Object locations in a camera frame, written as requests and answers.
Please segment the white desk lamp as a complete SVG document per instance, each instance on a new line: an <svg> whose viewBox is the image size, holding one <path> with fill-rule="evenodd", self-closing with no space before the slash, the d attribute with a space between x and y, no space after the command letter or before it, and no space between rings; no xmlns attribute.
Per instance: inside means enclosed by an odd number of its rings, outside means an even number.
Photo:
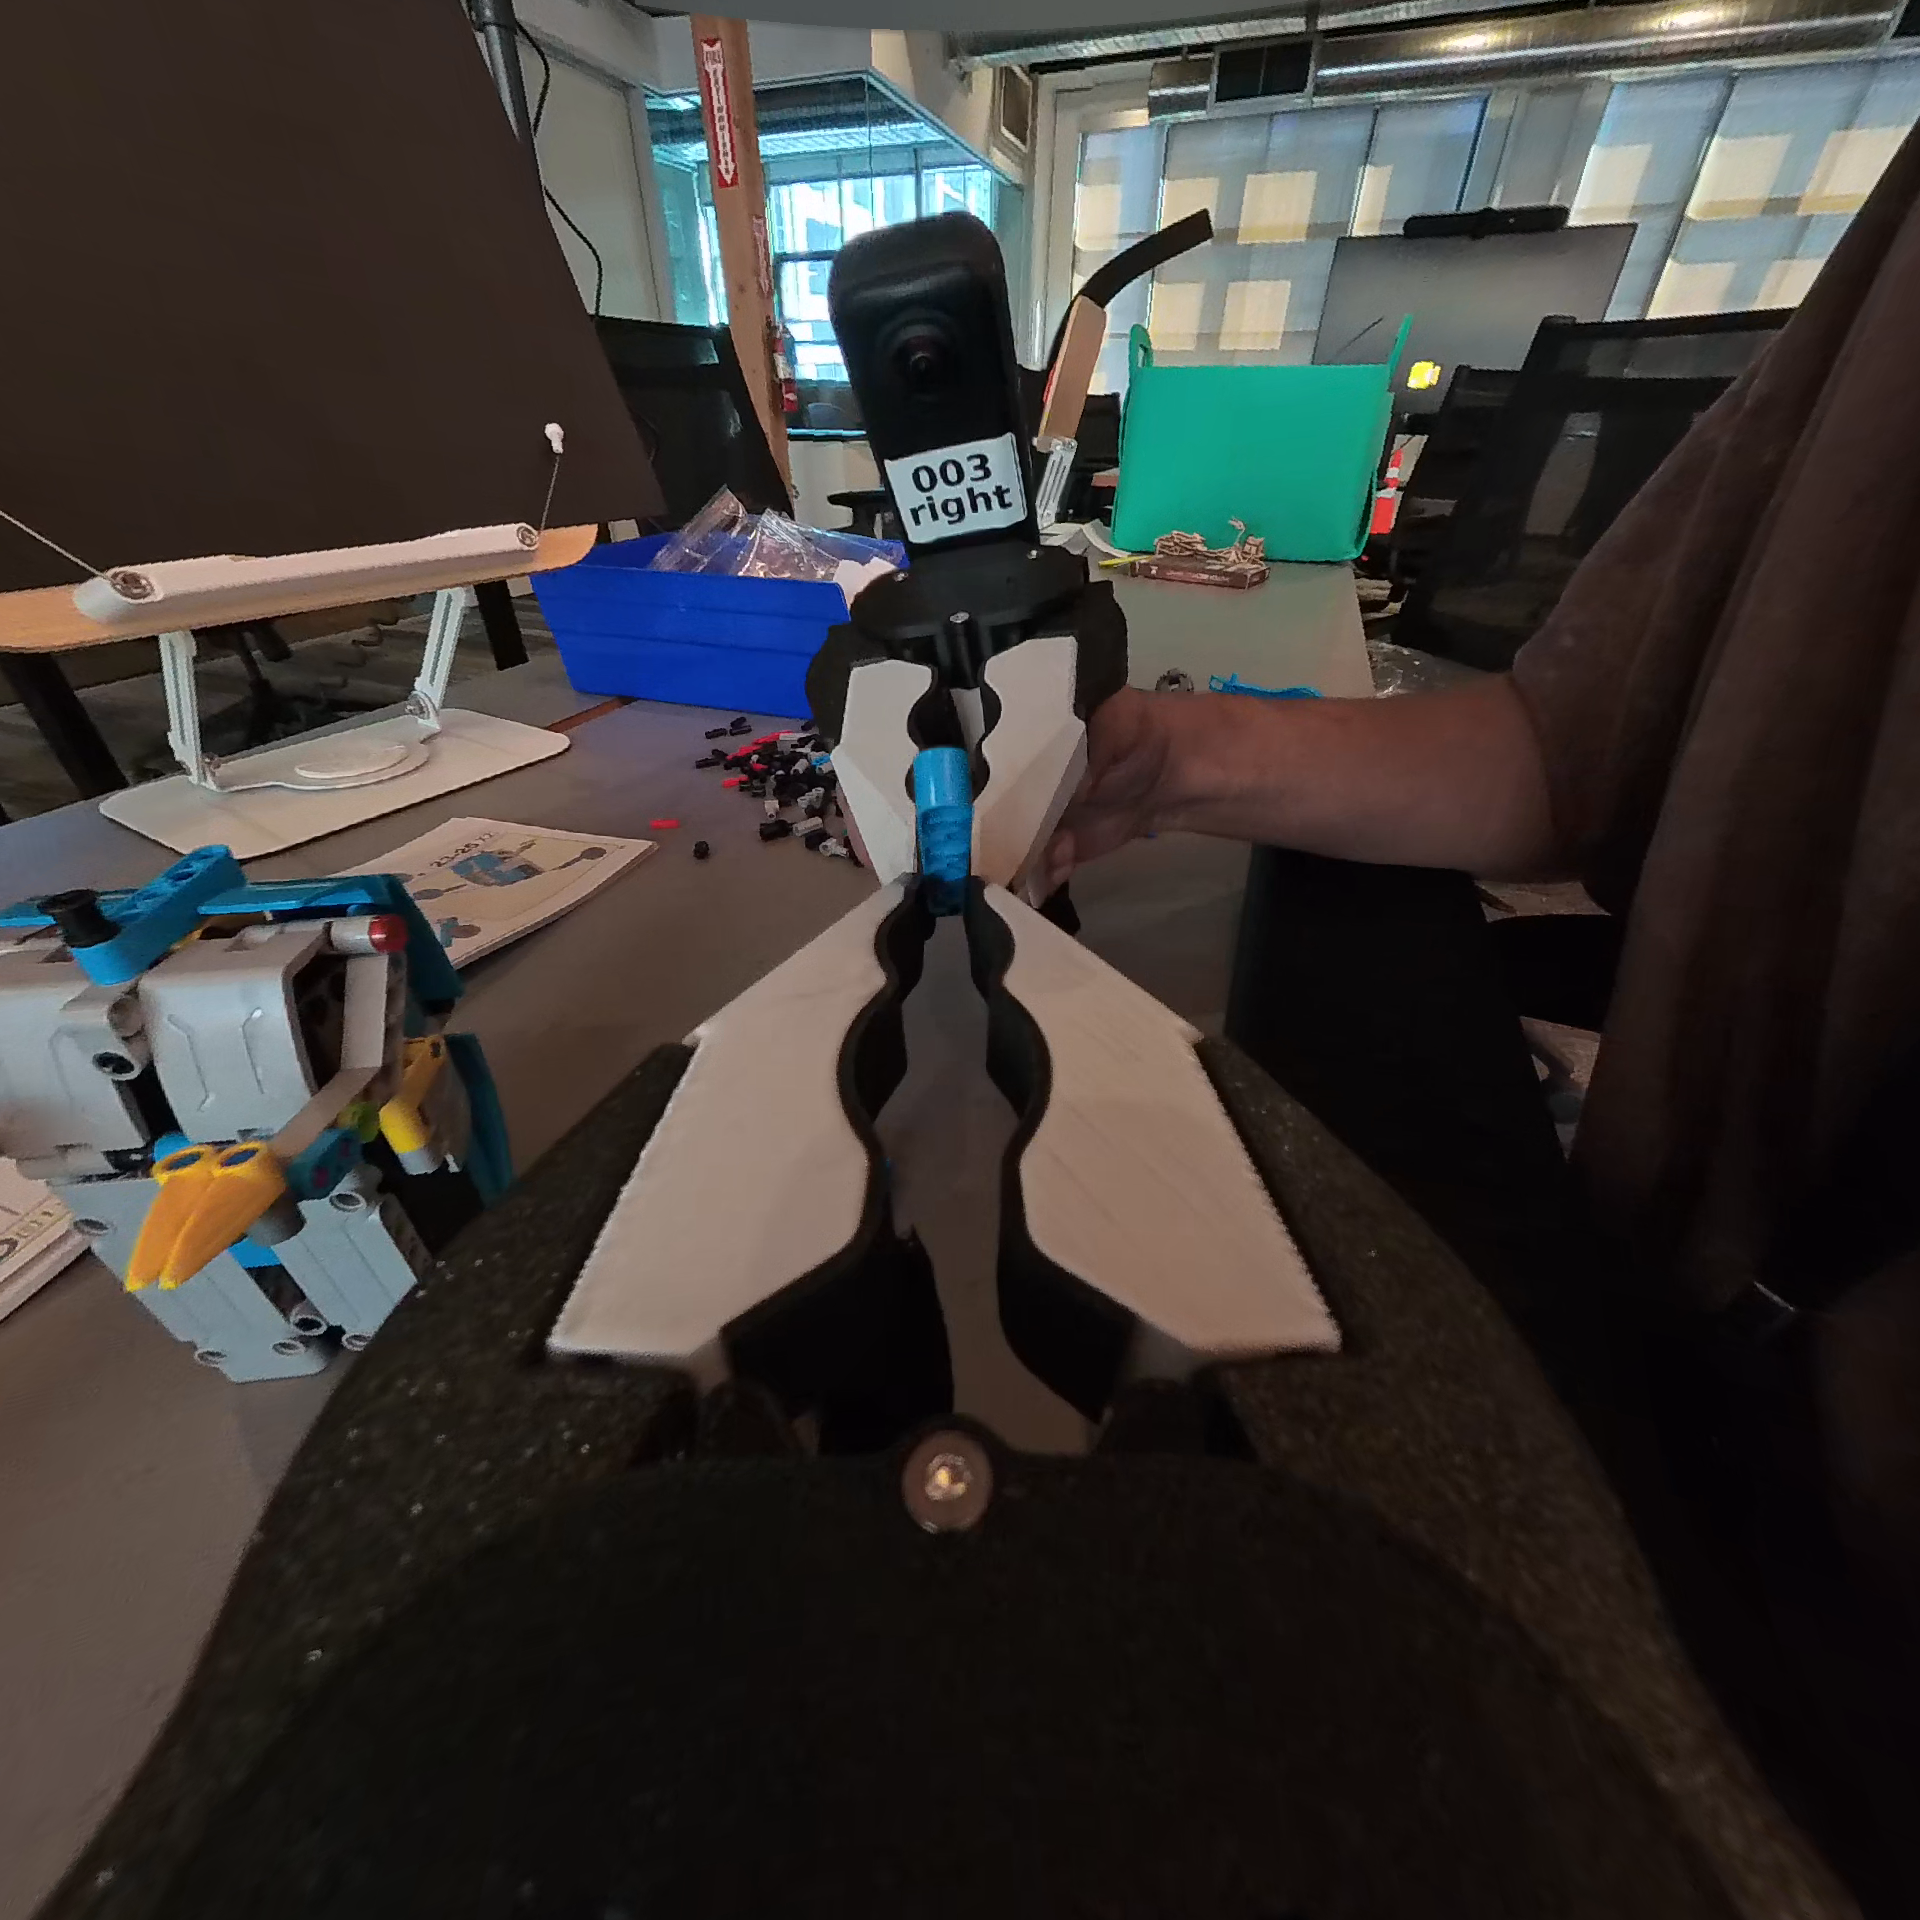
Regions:
<svg viewBox="0 0 1920 1920"><path fill-rule="evenodd" d="M401 785L398 800L374 804L374 816L480 784L522 765L560 756L568 740L543 740L534 726L480 714L446 718L448 672L459 649L465 607L483 580L503 578L513 560L534 560L552 513L544 498L540 521L430 535L414 541L332 545L299 554L219 554L166 560L131 567L92 567L57 540L6 512L6 526L49 549L75 569L83 583L71 600L83 622L108 638L156 638L167 701L167 745L180 765L180 785L198 792L203 810L232 810L251 794L288 794L267 804L272 821L255 822L234 847L259 857L298 847L346 824L344 792ZM235 612L304 612L336 607L375 588L438 590L435 614L416 680L387 722L322 736L318 745L267 746L255 761L263 777L234 782L203 743L198 692L199 644L193 616Z"/></svg>

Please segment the open instruction sheet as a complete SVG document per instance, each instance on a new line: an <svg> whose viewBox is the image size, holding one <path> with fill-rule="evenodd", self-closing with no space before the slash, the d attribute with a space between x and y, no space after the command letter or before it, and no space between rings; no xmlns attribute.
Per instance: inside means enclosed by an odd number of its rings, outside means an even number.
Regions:
<svg viewBox="0 0 1920 1920"><path fill-rule="evenodd" d="M89 1241L62 1196L2 1159L2 1319L87 1249Z"/></svg>

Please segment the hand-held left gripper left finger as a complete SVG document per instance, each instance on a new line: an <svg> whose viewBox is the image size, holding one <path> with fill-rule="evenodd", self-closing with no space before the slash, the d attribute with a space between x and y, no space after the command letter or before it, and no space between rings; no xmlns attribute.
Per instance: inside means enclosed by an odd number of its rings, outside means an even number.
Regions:
<svg viewBox="0 0 1920 1920"><path fill-rule="evenodd" d="M883 884L691 1036L691 1057L583 1262L547 1349L726 1375L727 1333L841 1255L871 1152L841 1097L854 1024L880 994Z"/></svg>

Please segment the folded instruction booklet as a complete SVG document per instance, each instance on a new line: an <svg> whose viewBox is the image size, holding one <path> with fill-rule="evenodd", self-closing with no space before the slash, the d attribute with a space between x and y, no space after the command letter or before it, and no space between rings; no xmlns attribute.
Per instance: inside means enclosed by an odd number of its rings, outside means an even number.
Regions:
<svg viewBox="0 0 1920 1920"><path fill-rule="evenodd" d="M455 817L351 874L398 878L465 974L562 918L656 850L642 837Z"/></svg>

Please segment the teal long holed beam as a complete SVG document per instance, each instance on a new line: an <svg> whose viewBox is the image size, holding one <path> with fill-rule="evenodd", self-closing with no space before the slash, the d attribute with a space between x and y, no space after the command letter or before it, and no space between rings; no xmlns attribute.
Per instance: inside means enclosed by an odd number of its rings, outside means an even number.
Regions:
<svg viewBox="0 0 1920 1920"><path fill-rule="evenodd" d="M970 903L974 861L974 774L962 745L923 746L907 777L915 804L919 903L937 921Z"/></svg>

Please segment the blue grey toy robot model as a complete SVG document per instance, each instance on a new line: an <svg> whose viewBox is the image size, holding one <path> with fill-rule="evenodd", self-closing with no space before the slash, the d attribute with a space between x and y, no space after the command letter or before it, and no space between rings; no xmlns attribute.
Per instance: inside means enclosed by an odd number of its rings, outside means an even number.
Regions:
<svg viewBox="0 0 1920 1920"><path fill-rule="evenodd" d="M6 906L6 1157L232 1383L360 1353L515 1183L465 983L406 879L223 845Z"/></svg>

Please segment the pile of small building pieces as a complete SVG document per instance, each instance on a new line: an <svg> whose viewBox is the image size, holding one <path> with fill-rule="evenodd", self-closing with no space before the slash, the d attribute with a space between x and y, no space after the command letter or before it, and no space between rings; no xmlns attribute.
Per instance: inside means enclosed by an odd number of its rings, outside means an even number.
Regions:
<svg viewBox="0 0 1920 1920"><path fill-rule="evenodd" d="M1185 670L1170 668L1156 676L1155 688L1195 692L1195 680ZM1239 674L1210 676L1208 692L1266 704L1324 697L1321 688L1308 682L1272 688ZM812 728L762 736L751 736L751 732L748 714L708 728L706 751L691 764L691 770L714 774L722 789L754 800L762 810L760 839L763 844L792 839L808 852L865 866L866 857L854 837L850 802L843 800L841 777L832 768L825 738Z"/></svg>

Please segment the person's brown clothing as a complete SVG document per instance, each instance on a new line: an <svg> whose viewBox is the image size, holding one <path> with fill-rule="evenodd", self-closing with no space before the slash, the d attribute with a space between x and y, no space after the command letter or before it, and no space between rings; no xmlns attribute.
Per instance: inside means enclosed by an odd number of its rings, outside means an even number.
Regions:
<svg viewBox="0 0 1920 1920"><path fill-rule="evenodd" d="M1513 664L1622 927L1576 1178L1865 1914L1915 1914L1915 180L1908 133Z"/></svg>

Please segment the black wooden desk lamp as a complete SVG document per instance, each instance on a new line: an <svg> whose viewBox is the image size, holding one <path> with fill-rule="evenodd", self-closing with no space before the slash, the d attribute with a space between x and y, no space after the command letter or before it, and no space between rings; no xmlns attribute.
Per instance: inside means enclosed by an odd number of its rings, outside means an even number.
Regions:
<svg viewBox="0 0 1920 1920"><path fill-rule="evenodd" d="M1041 412L1031 434L1035 455L1035 517L1043 533L1060 517L1078 434L1089 409L1092 374L1106 342L1110 308L1131 282L1150 276L1156 266L1185 255L1215 234L1210 210L1201 207L1182 218L1153 230L1147 238L1118 252L1105 266L1092 272L1081 293L1071 302L1041 386Z"/></svg>

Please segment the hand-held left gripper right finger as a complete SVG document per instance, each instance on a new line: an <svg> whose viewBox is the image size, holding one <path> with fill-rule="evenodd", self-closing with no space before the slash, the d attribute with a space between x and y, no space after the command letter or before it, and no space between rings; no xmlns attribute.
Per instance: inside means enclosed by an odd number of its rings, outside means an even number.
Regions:
<svg viewBox="0 0 1920 1920"><path fill-rule="evenodd" d="M996 884L968 901L990 1076L1016 1110L999 1326L1022 1361L1335 1353L1339 1329L1203 1036Z"/></svg>

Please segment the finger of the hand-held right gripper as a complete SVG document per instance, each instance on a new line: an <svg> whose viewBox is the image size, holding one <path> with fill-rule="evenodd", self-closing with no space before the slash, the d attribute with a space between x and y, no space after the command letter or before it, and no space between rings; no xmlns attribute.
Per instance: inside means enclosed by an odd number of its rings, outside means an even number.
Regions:
<svg viewBox="0 0 1920 1920"><path fill-rule="evenodd" d="M978 743L986 774L971 806L971 872L1041 904L1048 844L1089 768L1078 639L1022 639L986 662L984 688L994 718Z"/></svg>
<svg viewBox="0 0 1920 1920"><path fill-rule="evenodd" d="M859 662L849 674L832 768L855 850L879 884L911 878L919 869L912 791L919 746L907 722L935 686L923 662Z"/></svg>

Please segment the teal green bag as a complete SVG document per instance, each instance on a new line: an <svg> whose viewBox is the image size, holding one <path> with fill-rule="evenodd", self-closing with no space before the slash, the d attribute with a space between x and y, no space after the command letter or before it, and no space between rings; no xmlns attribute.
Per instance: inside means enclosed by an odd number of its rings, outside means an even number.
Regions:
<svg viewBox="0 0 1920 1920"><path fill-rule="evenodd" d="M1167 365L1129 336L1112 536L1147 551L1169 535L1210 545L1236 533L1280 562L1348 562L1371 530L1376 474L1410 318L1382 362Z"/></svg>

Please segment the blue storage bin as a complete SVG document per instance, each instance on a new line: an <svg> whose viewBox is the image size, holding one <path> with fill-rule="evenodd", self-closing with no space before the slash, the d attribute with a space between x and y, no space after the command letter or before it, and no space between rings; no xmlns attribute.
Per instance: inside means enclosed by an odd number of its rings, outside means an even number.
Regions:
<svg viewBox="0 0 1920 1920"><path fill-rule="evenodd" d="M666 543L596 543L534 578L568 680L604 698L808 714L809 662L849 618L841 585L656 569Z"/></svg>

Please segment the dark panel board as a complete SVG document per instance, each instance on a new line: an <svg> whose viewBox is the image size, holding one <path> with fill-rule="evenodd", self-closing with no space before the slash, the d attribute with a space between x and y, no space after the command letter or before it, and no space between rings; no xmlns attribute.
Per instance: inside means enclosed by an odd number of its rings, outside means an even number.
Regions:
<svg viewBox="0 0 1920 1920"><path fill-rule="evenodd" d="M666 495L450 1L6 5L2 588Z"/></svg>

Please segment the person's right hand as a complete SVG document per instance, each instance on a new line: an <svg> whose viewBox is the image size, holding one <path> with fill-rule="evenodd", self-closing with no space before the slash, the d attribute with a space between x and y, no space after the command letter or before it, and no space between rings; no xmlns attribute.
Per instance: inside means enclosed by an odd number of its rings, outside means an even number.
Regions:
<svg viewBox="0 0 1920 1920"><path fill-rule="evenodd" d="M1089 720L1089 765L1041 857L1041 897L1078 869L1161 826L1182 794L1185 746L1199 698L1122 688Z"/></svg>

